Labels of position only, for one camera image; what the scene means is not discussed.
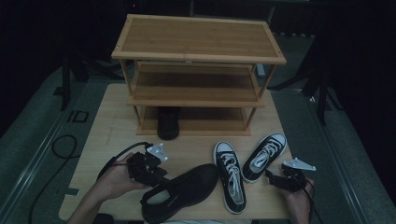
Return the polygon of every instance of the shoe rack shelf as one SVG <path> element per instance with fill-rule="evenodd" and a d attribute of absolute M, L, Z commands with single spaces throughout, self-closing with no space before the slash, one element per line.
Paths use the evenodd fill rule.
<path fill-rule="evenodd" d="M 250 135 L 277 64 L 286 63 L 265 22 L 128 15 L 115 47 L 139 121 L 157 134 L 159 106 L 180 106 L 180 135 Z M 134 60 L 129 79 L 126 60 Z M 256 63 L 271 64 L 259 87 Z"/>

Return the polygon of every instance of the shoe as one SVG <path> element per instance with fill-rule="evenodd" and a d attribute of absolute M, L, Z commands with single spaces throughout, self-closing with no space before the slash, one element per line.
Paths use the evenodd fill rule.
<path fill-rule="evenodd" d="M 282 155 L 286 145 L 286 137 L 281 133 L 272 133 L 264 137 L 244 164 L 244 180 L 249 184 L 256 182 L 265 169 Z"/>
<path fill-rule="evenodd" d="M 178 137 L 178 112 L 180 107 L 158 107 L 157 134 L 162 140 L 172 140 Z"/>
<path fill-rule="evenodd" d="M 218 168 L 214 164 L 204 164 L 158 185 L 146 192 L 140 201 L 143 219 L 150 224 L 165 222 L 180 209 L 205 200 L 218 179 Z"/>
<path fill-rule="evenodd" d="M 233 147 L 226 142 L 217 143 L 213 154 L 224 189 L 225 207 L 231 214 L 241 214 L 247 205 L 247 199 L 238 157 Z"/>

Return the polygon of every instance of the human arm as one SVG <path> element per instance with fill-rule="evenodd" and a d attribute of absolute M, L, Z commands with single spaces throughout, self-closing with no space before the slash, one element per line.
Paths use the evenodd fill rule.
<path fill-rule="evenodd" d="M 306 179 L 305 190 L 310 192 L 313 188 L 314 181 Z M 310 211 L 311 211 L 311 199 L 306 195 L 303 189 L 300 189 L 294 193 L 282 189 L 280 191 L 285 198 L 286 205 L 291 214 L 291 219 L 294 224 L 309 224 Z"/>
<path fill-rule="evenodd" d="M 118 198 L 128 191 L 146 187 L 129 177 L 128 166 L 117 165 L 126 163 L 133 155 L 133 153 L 128 154 L 123 160 L 116 161 L 116 165 L 108 168 L 82 198 L 67 223 L 92 223 L 102 203 Z"/>

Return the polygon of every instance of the white shoelace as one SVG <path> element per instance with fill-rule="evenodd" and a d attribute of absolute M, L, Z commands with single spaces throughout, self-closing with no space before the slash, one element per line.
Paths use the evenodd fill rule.
<path fill-rule="evenodd" d="M 265 147 L 262 148 L 262 151 L 260 151 L 259 154 L 257 154 L 252 164 L 254 164 L 257 167 L 262 167 L 263 165 L 266 165 L 267 162 L 270 160 L 270 158 L 274 156 L 274 154 L 281 147 L 282 146 L 274 139 L 268 140 L 268 143 L 265 145 Z"/>
<path fill-rule="evenodd" d="M 220 158 L 223 160 L 225 169 L 230 175 L 230 178 L 228 179 L 229 186 L 230 183 L 232 183 L 233 186 L 233 191 L 230 192 L 230 195 L 234 196 L 235 194 L 239 194 L 239 168 L 236 167 L 235 156 L 233 154 L 225 153 L 222 154 Z"/>

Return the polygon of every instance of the human hand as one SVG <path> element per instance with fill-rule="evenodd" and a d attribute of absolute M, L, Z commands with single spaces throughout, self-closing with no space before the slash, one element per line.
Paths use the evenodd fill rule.
<path fill-rule="evenodd" d="M 307 178 L 308 182 L 305 184 L 306 192 L 310 192 L 313 188 L 314 181 Z M 286 205 L 291 214 L 291 218 L 295 224 L 309 224 L 310 210 L 311 210 L 311 198 L 306 195 L 303 189 L 300 189 L 294 193 L 281 189 L 280 192 L 283 194 Z"/>
<path fill-rule="evenodd" d="M 90 194 L 99 202 L 104 202 L 109 199 L 115 199 L 124 193 L 134 189 L 144 189 L 147 186 L 132 180 L 128 175 L 128 159 L 134 153 L 128 154 L 121 161 L 115 161 L 113 166 L 110 166 L 106 172 L 96 181 L 90 190 Z"/>

